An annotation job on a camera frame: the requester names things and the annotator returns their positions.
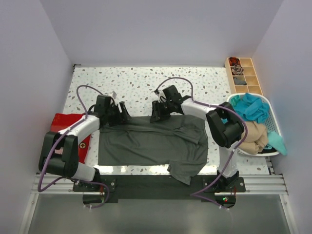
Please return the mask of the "grey rolled socks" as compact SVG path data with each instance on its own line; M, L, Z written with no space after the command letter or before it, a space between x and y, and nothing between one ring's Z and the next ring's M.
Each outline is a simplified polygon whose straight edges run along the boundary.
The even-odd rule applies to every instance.
M244 77L236 76L233 77L233 80L235 85L247 85Z

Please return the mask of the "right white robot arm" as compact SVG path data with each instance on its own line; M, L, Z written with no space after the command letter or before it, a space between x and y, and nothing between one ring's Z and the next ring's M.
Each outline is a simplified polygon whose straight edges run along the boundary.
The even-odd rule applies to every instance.
M172 113L191 115L207 121L214 142L220 147L217 186L227 192L239 177L237 168L237 144L245 130L243 121L230 103L220 105L196 101L192 96L182 96L174 85L156 89L158 100L152 102L150 122L167 120Z

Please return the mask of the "aluminium rail frame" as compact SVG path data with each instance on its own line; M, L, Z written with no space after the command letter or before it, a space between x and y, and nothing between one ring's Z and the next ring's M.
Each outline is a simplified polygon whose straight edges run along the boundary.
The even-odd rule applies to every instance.
M38 192L39 178L40 178L39 174L36 174L34 177L30 196L26 205L26 210L22 217L19 234L27 234L29 232L32 218L33 218L40 194L48 194L48 195L65 194L66 195L66 194L73 193L73 182L65 178L58 180L56 183L51 185L49 188L47 188L43 192Z

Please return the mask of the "patterned rolled socks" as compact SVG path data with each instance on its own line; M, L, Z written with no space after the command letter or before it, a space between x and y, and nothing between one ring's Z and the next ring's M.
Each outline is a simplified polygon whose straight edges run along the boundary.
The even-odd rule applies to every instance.
M244 75L244 69L241 66L233 66L233 67L231 67L231 72L235 76L243 76Z

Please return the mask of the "red black rolled socks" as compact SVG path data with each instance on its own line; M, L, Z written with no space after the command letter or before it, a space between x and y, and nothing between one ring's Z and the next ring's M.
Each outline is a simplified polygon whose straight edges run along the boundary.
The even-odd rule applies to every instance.
M239 58L236 57L229 57L229 64L230 66L241 66L241 62Z

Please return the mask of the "beige t shirt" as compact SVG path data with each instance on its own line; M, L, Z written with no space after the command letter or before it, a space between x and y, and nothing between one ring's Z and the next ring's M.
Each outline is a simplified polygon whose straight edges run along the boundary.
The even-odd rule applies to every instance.
M246 121L245 123L248 132L245 140L240 144L239 149L248 154L256 155L262 152L269 143L268 129L264 124L257 123L256 121Z

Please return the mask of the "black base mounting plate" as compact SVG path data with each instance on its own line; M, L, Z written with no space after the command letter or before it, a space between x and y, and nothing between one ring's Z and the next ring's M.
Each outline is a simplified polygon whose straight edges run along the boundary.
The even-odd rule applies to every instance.
M186 185L169 175L101 175L101 182L108 186L108 202L116 203L119 199L191 199L190 194L207 187L216 175L197 175ZM99 192L100 185L80 183L73 186L74 192ZM230 185L216 182L204 191L208 198L215 193L246 192L243 177L238 177Z

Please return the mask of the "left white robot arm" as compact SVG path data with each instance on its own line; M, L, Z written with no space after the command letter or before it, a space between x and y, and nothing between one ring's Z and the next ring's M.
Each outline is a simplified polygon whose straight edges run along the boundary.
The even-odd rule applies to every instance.
M115 126L130 120L124 101L116 103L111 96L99 95L93 112L83 114L78 121L62 130L46 133L39 159L41 174L83 180L89 191L98 190L101 179L96 176L95 168L79 162L79 145L105 125Z

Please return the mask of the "dark grey t shirt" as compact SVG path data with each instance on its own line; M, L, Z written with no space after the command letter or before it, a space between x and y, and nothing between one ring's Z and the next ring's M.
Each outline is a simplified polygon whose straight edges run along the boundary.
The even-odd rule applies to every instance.
M99 134L100 166L167 164L170 175L187 185L207 156L205 121L190 115L153 123L149 117L134 117L123 125L104 126Z

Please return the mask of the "wooden compartment organizer box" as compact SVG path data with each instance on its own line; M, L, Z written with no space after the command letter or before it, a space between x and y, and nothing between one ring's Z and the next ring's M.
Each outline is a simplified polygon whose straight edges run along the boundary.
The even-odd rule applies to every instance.
M244 75L240 77L244 77L247 85L235 85L233 77L236 77L231 72L231 67L229 64L229 57L225 59L225 68L226 73L229 81L230 91L232 94L234 93L251 93L251 94L258 94L263 95L259 79L257 77L257 73L254 67L254 63L252 58L245 58L245 57L237 57L240 59L241 67L244 69Z

